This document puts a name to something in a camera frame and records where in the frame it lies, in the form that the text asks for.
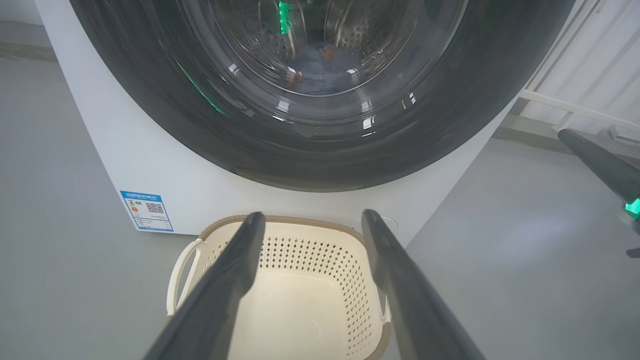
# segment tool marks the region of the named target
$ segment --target blue label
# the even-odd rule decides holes
[[[139,230],[173,232],[160,195],[124,191],[120,193]]]

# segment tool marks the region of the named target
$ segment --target green led light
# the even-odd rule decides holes
[[[215,105],[213,103],[213,101],[211,101],[211,99],[206,96],[202,90],[200,89],[200,87],[198,86],[198,84],[196,84],[195,81],[193,81],[193,79],[191,78],[191,76],[189,76],[189,74],[187,74],[187,72],[184,70],[184,68],[182,67],[182,65],[180,65],[180,63],[178,62],[178,60],[175,60],[175,63],[178,64],[178,66],[180,67],[180,70],[182,70],[182,72],[187,75],[187,78],[189,79],[189,81],[193,84],[193,86],[196,87],[196,89],[198,89],[198,91],[200,92],[200,95],[202,95],[205,99],[207,99],[207,101],[209,101],[209,104],[211,104],[211,106],[213,106],[219,113],[221,113],[222,115],[229,117],[229,115],[225,114],[224,111],[222,111],[217,105]]]
[[[640,198],[636,199],[636,201],[631,204],[625,205],[625,210],[633,214],[634,218],[640,217]]]
[[[282,32],[283,34],[286,34],[287,33],[287,17],[289,16],[290,5],[280,1],[278,3],[278,7],[280,8],[280,32]]]

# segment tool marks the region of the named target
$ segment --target washing machine door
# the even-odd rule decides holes
[[[102,59],[172,136],[281,188],[383,184],[518,93],[567,0],[73,0]]]

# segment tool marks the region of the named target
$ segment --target washing machine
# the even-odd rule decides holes
[[[573,2],[36,3],[138,230],[199,234],[253,211],[357,228],[371,208],[406,245]]]

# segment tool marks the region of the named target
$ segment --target gray floor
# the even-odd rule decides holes
[[[488,359],[637,359],[619,205],[576,158],[492,140],[408,251]],[[1,359],[139,359],[190,240],[134,230],[58,64],[0,59]]]
[[[191,236],[141,233],[57,63],[0,59],[0,358],[139,359]]]
[[[639,359],[620,204],[574,156],[490,140],[407,251],[487,359]]]

